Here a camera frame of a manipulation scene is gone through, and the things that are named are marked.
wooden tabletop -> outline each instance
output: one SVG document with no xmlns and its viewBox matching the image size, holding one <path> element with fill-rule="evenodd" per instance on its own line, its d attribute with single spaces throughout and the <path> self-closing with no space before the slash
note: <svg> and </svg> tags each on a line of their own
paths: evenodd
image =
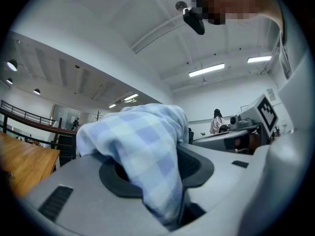
<svg viewBox="0 0 315 236">
<path fill-rule="evenodd" d="M 59 150 L 28 144 L 0 132 L 1 167 L 14 175 L 10 185 L 19 197 L 24 197 L 50 175 L 59 153 Z"/>
</svg>

ceiling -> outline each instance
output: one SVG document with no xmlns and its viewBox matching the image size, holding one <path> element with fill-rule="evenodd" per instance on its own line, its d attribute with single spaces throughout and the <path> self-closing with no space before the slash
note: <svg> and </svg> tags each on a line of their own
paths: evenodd
<svg viewBox="0 0 315 236">
<path fill-rule="evenodd" d="M 136 98 L 137 102 L 119 104 L 110 109 L 112 112 L 120 111 L 127 106 L 156 103 L 155 100 L 135 91 L 129 85 L 26 37 L 7 38 L 2 47 L 1 60 L 11 59 L 17 61 L 18 71 L 10 70 L 4 62 L 3 69 L 0 70 L 0 78 L 3 82 L 12 78 L 13 85 L 10 87 L 17 87 L 31 93 L 39 88 L 41 96 L 57 103 L 61 96 L 57 96 L 52 90 L 59 95 L 92 99 L 95 105 L 102 106 L 103 109 L 108 109 L 110 105 L 135 93 L 139 94 Z"/>
<path fill-rule="evenodd" d="M 257 16 L 227 20 L 226 25 L 205 22 L 206 33 L 197 35 L 175 9 L 178 1 L 190 0 L 64 0 L 89 10 L 97 20 L 115 29 L 139 60 L 154 68 L 175 93 L 232 78 L 259 75 L 269 63 L 247 64 L 250 57 L 276 55 L 279 28 Z M 189 77 L 189 72 L 225 63 L 225 69 Z"/>
</svg>

headset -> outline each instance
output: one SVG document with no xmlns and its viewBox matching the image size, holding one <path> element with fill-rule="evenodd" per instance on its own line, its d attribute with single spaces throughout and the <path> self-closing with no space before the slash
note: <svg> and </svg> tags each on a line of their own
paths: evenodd
<svg viewBox="0 0 315 236">
<path fill-rule="evenodd" d="M 192 6 L 183 10 L 183 18 L 197 34 L 205 33 L 205 25 L 203 19 L 207 20 L 212 25 L 225 25 L 225 19 L 220 17 L 220 14 L 215 14 L 202 7 L 202 0 L 191 0 Z"/>
</svg>

blue and white checkered fabric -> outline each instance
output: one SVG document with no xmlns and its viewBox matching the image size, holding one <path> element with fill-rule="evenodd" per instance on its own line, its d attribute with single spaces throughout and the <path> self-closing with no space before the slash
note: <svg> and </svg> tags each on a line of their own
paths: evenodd
<svg viewBox="0 0 315 236">
<path fill-rule="evenodd" d="M 169 229 L 182 200 L 177 143 L 188 143 L 188 120 L 178 106 L 127 107 L 83 125 L 77 134 L 82 156 L 97 151 L 112 156 L 143 191 L 143 203 Z"/>
</svg>

wooden table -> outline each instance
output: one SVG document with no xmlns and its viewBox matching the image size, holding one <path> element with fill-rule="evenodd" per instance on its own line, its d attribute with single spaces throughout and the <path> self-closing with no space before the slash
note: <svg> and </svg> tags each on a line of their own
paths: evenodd
<svg viewBox="0 0 315 236">
<path fill-rule="evenodd" d="M 12 191 L 19 197 L 50 175 L 60 151 L 28 144 L 0 132 L 1 167 L 14 175 Z"/>
</svg>

